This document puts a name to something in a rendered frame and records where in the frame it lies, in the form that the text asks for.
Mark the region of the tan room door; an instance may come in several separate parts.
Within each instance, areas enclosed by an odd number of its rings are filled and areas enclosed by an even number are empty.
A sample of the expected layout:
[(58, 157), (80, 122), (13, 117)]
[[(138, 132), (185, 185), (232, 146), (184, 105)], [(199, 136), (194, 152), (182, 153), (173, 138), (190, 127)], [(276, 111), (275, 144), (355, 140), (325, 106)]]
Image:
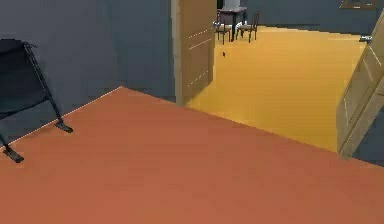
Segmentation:
[(182, 96), (188, 102), (213, 80), (216, 3), (180, 0)]
[(355, 67), (336, 108), (337, 152), (350, 157), (375, 120), (384, 96), (384, 9), (381, 10), (371, 40)]

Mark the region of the dark wooden chair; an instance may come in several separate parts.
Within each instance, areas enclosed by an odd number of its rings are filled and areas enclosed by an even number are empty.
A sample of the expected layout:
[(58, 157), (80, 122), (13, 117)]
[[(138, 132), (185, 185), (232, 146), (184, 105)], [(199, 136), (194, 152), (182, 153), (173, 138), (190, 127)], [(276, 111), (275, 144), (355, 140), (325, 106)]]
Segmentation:
[(236, 30), (236, 36), (243, 36), (245, 32), (248, 33), (248, 42), (251, 42), (251, 36), (257, 38), (257, 29), (260, 19), (260, 13), (256, 11), (253, 14), (252, 22), (250, 24), (240, 25)]
[(217, 38), (225, 42), (225, 35), (228, 35), (228, 41), (231, 41), (231, 28), (221, 19), (221, 13), (216, 13), (215, 29)]

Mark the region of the dark wooden table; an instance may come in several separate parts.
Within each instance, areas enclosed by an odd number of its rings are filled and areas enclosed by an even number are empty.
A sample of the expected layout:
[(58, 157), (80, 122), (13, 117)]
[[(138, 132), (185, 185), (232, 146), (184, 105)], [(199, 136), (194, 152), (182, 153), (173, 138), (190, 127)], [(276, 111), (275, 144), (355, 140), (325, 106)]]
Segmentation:
[(231, 21), (231, 38), (230, 41), (233, 42), (235, 40), (235, 32), (236, 32), (236, 25), (238, 24), (237, 22), (237, 17), (239, 15), (242, 15), (242, 20), (241, 23), (244, 24), (245, 20), (247, 18), (247, 7), (237, 7), (237, 8), (224, 8), (224, 9), (218, 9), (217, 12), (220, 13), (221, 15), (226, 15), (226, 16), (231, 16), (232, 21)]

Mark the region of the black folding chair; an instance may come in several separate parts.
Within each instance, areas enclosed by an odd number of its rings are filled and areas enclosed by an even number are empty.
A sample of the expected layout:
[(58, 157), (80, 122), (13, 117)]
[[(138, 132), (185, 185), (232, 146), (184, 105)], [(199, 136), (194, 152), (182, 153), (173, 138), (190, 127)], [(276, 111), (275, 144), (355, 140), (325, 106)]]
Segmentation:
[(0, 39), (0, 120), (49, 101), (57, 117), (55, 126), (72, 133), (53, 99), (33, 47), (22, 40)]

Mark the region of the framed wall picture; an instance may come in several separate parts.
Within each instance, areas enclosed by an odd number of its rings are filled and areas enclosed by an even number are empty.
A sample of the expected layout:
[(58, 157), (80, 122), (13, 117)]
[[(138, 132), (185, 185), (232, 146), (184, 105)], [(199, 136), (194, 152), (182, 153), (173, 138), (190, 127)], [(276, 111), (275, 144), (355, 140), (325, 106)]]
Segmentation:
[(376, 0), (342, 0), (340, 9), (375, 9)]

